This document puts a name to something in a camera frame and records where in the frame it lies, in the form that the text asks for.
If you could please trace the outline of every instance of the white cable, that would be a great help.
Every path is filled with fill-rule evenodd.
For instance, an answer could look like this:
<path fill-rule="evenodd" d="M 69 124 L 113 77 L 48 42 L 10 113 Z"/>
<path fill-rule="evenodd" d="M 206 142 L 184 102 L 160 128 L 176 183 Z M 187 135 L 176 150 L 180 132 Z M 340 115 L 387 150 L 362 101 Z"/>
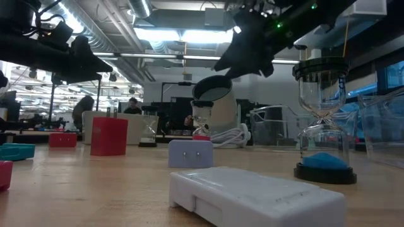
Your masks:
<path fill-rule="evenodd" d="M 246 124 L 210 137 L 214 148 L 243 148 L 251 138 Z"/>

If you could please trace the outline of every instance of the wooden table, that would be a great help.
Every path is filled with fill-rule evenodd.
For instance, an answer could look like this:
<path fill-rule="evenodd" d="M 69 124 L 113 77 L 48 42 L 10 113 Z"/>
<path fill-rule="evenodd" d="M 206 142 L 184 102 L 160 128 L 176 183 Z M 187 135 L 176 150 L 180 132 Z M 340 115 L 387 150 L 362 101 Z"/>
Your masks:
<path fill-rule="evenodd" d="M 90 157 L 89 147 L 49 150 L 14 163 L 11 188 L 0 194 L 0 226 L 211 226 L 181 208 L 169 208 L 167 145 L 128 146 L 126 156 Z M 293 178 L 299 154 L 265 148 L 215 151 L 216 166 Z M 321 187 L 345 194 L 348 226 L 404 226 L 404 170 L 351 155 L 356 185 Z"/>

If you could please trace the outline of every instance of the hourglass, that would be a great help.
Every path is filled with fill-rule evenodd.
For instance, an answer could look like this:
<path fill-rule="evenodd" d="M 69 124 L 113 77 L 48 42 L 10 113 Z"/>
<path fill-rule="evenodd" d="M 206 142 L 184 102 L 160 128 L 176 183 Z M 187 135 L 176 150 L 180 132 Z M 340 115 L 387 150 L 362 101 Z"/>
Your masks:
<path fill-rule="evenodd" d="M 194 140 L 210 140 L 210 119 L 213 102 L 191 101 L 193 120 L 196 130 L 193 132 Z"/>
<path fill-rule="evenodd" d="M 299 103 L 316 120 L 300 134 L 300 157 L 294 175 L 321 183 L 356 183 L 349 166 L 347 133 L 331 116 L 345 104 L 348 64 L 342 57 L 301 61 L 293 68 L 299 82 Z"/>
<path fill-rule="evenodd" d="M 155 148 L 157 147 L 156 132 L 153 130 L 153 126 L 157 121 L 157 107 L 143 106 L 141 109 L 146 125 L 141 135 L 139 147 Z"/>

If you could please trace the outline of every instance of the white plastic box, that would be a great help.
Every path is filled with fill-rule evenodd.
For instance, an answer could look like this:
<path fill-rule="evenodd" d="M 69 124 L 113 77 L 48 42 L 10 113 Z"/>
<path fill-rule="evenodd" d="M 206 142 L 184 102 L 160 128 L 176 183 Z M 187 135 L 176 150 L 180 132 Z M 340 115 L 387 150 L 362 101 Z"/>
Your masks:
<path fill-rule="evenodd" d="M 171 173 L 170 206 L 219 227 L 345 226 L 341 193 L 235 168 Z"/>

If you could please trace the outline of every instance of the blue sand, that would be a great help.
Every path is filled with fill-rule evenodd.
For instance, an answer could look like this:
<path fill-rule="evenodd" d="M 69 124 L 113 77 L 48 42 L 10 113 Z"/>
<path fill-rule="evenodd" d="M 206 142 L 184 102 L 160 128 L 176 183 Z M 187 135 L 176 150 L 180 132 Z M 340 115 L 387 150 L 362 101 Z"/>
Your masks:
<path fill-rule="evenodd" d="M 311 168 L 327 170 L 346 170 L 348 168 L 348 165 L 343 160 L 325 152 L 317 153 L 310 157 L 304 157 L 302 164 Z"/>
<path fill-rule="evenodd" d="M 0 160 L 19 161 L 33 158 L 35 154 L 34 144 L 5 143 L 0 146 Z"/>

